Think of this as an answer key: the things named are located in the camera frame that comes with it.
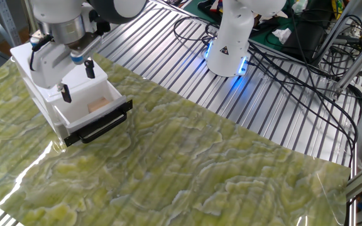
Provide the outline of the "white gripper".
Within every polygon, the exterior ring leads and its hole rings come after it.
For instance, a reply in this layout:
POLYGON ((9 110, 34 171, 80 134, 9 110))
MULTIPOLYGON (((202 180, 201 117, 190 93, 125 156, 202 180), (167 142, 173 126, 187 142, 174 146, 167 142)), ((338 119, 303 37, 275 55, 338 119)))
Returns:
POLYGON ((29 58, 30 77, 44 89, 57 87, 66 103, 71 103, 69 87, 76 87, 88 78, 94 79, 94 61, 79 55, 67 45, 49 41, 35 45, 29 58))

